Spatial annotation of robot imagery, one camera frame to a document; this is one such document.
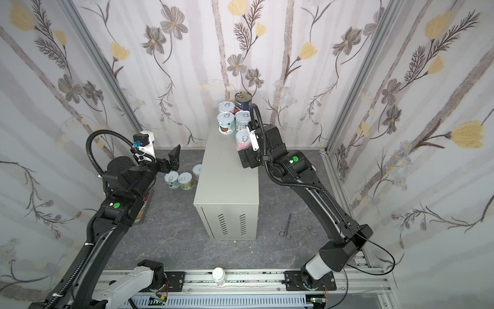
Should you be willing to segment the teal label can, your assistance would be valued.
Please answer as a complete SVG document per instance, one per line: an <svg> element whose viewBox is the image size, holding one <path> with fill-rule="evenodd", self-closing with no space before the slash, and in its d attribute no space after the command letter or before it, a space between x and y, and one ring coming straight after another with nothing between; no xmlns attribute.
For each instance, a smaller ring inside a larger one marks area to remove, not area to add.
<svg viewBox="0 0 494 309"><path fill-rule="evenodd" d="M180 187L178 177L179 173L177 171L171 171L165 174L163 179L170 189L177 189Z"/></svg>
<svg viewBox="0 0 494 309"><path fill-rule="evenodd" d="M237 131L247 130L250 121L251 115L249 111L238 111L235 114L235 129Z"/></svg>

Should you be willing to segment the white lid can front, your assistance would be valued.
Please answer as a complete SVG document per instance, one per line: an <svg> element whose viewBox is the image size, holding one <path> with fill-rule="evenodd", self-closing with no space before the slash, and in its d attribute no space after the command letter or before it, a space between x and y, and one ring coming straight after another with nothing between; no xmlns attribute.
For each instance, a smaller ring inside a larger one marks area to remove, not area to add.
<svg viewBox="0 0 494 309"><path fill-rule="evenodd" d="M223 135L231 135L235 131L235 115L230 112L222 112L217 115L218 130Z"/></svg>

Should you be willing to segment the pink label can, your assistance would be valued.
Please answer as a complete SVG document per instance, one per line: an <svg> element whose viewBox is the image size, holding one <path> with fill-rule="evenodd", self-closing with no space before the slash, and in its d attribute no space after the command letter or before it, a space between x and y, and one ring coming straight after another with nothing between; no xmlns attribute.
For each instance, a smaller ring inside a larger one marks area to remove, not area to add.
<svg viewBox="0 0 494 309"><path fill-rule="evenodd" d="M235 104L230 101L221 102L218 105L218 111L220 113L232 113L235 114Z"/></svg>

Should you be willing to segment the dark blue tomato can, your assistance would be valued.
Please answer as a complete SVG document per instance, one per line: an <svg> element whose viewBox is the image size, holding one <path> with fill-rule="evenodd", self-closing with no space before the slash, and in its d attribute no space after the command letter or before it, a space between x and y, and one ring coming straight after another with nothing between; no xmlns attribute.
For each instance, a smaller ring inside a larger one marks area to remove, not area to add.
<svg viewBox="0 0 494 309"><path fill-rule="evenodd" d="M235 94L235 110L236 112L249 111L252 103L252 94L247 91L240 91Z"/></svg>

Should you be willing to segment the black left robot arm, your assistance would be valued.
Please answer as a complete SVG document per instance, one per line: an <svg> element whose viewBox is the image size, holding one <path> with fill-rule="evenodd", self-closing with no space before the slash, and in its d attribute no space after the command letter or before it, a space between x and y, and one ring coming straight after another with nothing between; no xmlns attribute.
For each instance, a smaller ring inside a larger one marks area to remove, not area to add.
<svg viewBox="0 0 494 309"><path fill-rule="evenodd" d="M98 164L92 150L100 135L111 135L127 144L131 157L112 159L107 169ZM142 290L166 286L162 263L144 261L124 279L110 285L107 292L96 292L96 285L116 246L134 224L152 189L158 173L169 173L180 167L180 145L167 159L154 154L154 135L150 131L134 134L129 140L112 130L91 133L85 144L91 165L102 179L105 199L86 227L86 241L77 257L44 301L31 303L31 308L118 308Z"/></svg>

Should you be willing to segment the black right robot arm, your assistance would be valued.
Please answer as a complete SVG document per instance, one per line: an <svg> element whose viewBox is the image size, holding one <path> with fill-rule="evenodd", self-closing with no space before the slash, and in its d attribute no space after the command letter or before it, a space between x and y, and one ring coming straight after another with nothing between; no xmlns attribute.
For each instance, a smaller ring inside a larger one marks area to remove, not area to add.
<svg viewBox="0 0 494 309"><path fill-rule="evenodd" d="M257 105L250 106L248 129L251 147L239 151L244 168L264 167L269 179L298 194L325 230L329 241L284 284L290 290L316 290L327 287L328 274L340 272L371 243L373 230L359 224L336 202L322 185L316 169L299 150L288 151L279 129L264 124Z"/></svg>

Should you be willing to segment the green label can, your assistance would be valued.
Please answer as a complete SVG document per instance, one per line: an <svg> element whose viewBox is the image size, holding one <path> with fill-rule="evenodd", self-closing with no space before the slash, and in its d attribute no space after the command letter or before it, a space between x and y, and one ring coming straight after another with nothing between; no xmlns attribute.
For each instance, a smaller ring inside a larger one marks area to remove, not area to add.
<svg viewBox="0 0 494 309"><path fill-rule="evenodd" d="M183 190L190 190L194 187L194 177L190 172L180 173L178 183Z"/></svg>

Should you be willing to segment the grey metal cabinet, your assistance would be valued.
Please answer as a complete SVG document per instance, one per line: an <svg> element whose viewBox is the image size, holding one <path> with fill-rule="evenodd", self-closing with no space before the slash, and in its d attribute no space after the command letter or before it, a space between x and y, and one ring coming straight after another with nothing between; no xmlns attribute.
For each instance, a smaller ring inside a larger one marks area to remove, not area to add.
<svg viewBox="0 0 494 309"><path fill-rule="evenodd" d="M196 187L194 207L212 240L255 240L259 213L259 174L243 168L235 135L221 132L218 108L210 127Z"/></svg>

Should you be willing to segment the metal scissors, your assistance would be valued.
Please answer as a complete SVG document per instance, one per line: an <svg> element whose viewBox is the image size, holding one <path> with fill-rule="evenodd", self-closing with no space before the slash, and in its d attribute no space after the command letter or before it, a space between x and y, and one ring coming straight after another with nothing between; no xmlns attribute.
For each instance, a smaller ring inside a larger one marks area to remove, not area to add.
<svg viewBox="0 0 494 309"><path fill-rule="evenodd" d="M289 214L288 220L284 226L284 229L279 232L279 237L284 238L286 240L290 240L292 238L291 234L289 233L289 227L290 227L291 220L292 220L292 213Z"/></svg>
<svg viewBox="0 0 494 309"><path fill-rule="evenodd" d="M307 226L307 231L305 231L304 233L302 233L302 235L299 237L299 239L297 239L297 241L300 242L304 238L307 238L309 236L316 237L318 235L319 234L314 230L313 226L312 225L309 225L309 226Z"/></svg>

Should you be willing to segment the white knob on rail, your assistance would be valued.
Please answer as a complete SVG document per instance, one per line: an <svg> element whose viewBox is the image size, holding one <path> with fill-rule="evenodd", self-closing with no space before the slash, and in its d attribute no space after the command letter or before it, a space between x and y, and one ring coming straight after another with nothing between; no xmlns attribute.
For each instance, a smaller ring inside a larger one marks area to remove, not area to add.
<svg viewBox="0 0 494 309"><path fill-rule="evenodd" d="M212 279L217 286L222 286L226 283L226 272L221 267L216 267L212 271Z"/></svg>

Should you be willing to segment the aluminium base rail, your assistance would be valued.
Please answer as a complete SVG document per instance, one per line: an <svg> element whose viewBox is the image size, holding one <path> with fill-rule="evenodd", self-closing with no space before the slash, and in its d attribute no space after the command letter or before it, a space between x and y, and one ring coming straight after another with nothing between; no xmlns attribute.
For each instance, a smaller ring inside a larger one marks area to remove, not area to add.
<svg viewBox="0 0 494 309"><path fill-rule="evenodd" d="M96 292L109 291L111 284L136 269L105 270ZM284 280L297 276L297 270L225 270L222 286L214 283L212 271L167 270L166 286L142 290L118 308L399 308L382 269L332 272L327 287L316 290L286 288Z"/></svg>

